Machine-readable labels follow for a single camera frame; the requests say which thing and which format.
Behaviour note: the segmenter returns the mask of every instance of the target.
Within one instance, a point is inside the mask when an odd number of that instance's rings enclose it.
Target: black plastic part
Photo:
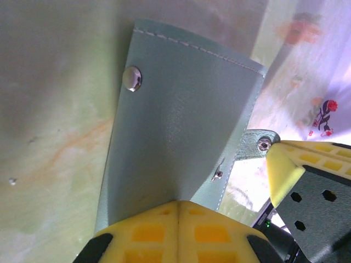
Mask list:
[[[90,239],[73,263],[98,263],[112,239],[109,233]]]
[[[345,148],[345,149],[350,149],[351,150],[351,145],[346,145],[346,144],[337,144],[337,143],[333,143],[334,146],[338,146],[341,148]]]
[[[292,262],[297,252],[296,247],[298,246],[288,232],[270,223],[269,227],[266,227],[262,233],[267,237],[281,259]]]
[[[271,244],[254,235],[247,237],[260,263],[284,263]]]
[[[312,263],[351,262],[351,181],[307,165],[303,167],[306,172],[279,204],[278,214]],[[335,198],[330,199],[326,190]],[[300,202],[291,198],[293,192],[302,196]]]

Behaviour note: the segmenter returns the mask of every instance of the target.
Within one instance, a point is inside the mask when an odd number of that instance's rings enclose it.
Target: metal rivet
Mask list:
[[[261,152],[267,151],[272,145],[272,142],[268,138],[261,138],[257,142],[257,148]]]
[[[225,160],[225,157],[222,159],[221,163],[219,164],[216,171],[214,172],[211,182],[214,182],[216,179],[222,178],[223,172],[220,170],[220,166],[223,164],[224,160]]]
[[[222,171],[216,171],[214,176],[211,179],[211,182],[214,182],[216,179],[220,179],[223,176],[223,172]]]
[[[126,68],[122,76],[122,84],[132,92],[137,91],[141,86],[140,70],[134,66]]]
[[[11,185],[15,185],[15,184],[16,184],[16,181],[17,181],[17,179],[14,179],[14,178],[10,178],[10,179],[9,179],[9,183],[10,183]]]

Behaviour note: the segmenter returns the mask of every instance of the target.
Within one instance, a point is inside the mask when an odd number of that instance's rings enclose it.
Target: metal snap button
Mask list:
[[[126,68],[122,76],[122,84],[132,92],[137,91],[141,86],[140,70],[135,66]]]

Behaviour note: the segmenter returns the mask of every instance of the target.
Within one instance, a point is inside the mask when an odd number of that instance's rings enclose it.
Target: leather pouch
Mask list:
[[[112,131],[96,231],[172,200],[217,210],[266,69],[186,30],[135,23]],[[211,181],[217,168],[221,179]]]

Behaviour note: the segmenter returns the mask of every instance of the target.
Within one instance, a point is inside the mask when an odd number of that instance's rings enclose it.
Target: hexagonal hole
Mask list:
[[[295,226],[296,226],[297,229],[299,229],[301,231],[305,231],[306,230],[305,224],[302,223],[301,221],[296,221],[295,222]]]
[[[297,203],[301,202],[302,200],[302,197],[298,193],[293,192],[290,196]]]
[[[325,190],[322,195],[324,196],[324,199],[326,199],[329,202],[334,202],[336,200],[336,195],[334,192]]]

